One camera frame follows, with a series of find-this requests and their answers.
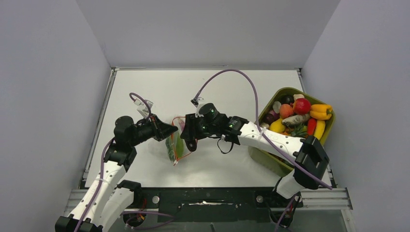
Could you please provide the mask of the green leaf vegetable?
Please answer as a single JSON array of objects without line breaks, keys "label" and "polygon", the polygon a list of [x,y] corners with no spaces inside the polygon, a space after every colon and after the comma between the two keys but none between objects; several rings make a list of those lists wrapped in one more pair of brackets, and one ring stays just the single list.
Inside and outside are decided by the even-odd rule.
[{"label": "green leaf vegetable", "polygon": [[168,158],[176,165],[178,161],[184,156],[185,145],[184,141],[180,138],[180,135],[173,135],[165,140],[165,145],[168,152]]}]

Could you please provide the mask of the clear orange zip bag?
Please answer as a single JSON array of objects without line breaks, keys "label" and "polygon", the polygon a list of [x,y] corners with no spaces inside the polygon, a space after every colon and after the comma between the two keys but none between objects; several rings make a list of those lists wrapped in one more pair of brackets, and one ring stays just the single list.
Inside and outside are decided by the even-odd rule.
[{"label": "clear orange zip bag", "polygon": [[166,140],[168,158],[176,166],[179,161],[191,154],[188,150],[185,141],[181,138],[181,134],[185,127],[185,116],[176,116],[171,120],[171,125],[176,126],[178,130],[173,132]]}]

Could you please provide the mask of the purple eggplant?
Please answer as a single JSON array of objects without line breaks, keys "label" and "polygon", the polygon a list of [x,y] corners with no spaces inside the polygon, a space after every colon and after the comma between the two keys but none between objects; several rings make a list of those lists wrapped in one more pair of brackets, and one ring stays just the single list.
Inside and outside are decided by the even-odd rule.
[{"label": "purple eggplant", "polygon": [[178,130],[180,131],[180,133],[182,133],[184,128],[185,128],[185,120],[178,117],[177,118],[177,126],[178,126]]}]

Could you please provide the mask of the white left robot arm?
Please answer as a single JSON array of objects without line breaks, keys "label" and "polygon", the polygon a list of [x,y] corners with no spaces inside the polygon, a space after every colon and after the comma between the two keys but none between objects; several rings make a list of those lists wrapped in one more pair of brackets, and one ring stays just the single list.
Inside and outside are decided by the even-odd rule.
[{"label": "white left robot arm", "polygon": [[118,118],[114,137],[103,149],[94,182],[69,215],[58,218],[55,231],[109,231],[122,212],[141,198],[141,184],[123,179],[137,155],[135,147],[151,138],[163,141],[177,130],[155,114],[138,122],[130,116]]}]

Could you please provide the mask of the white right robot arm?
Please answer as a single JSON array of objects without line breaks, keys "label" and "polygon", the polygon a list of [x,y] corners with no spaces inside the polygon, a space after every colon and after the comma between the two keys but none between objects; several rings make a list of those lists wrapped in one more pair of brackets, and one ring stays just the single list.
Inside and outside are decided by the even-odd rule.
[{"label": "white right robot arm", "polygon": [[332,189],[331,185],[323,181],[329,163],[328,155],[314,136],[286,136],[263,129],[247,119],[226,116],[212,103],[199,104],[195,113],[186,115],[180,137],[188,150],[193,152],[199,140],[212,136],[269,153],[277,151],[294,166],[294,170],[281,178],[274,187],[272,200],[278,206],[285,206],[293,195],[303,189],[315,190],[320,186]]}]

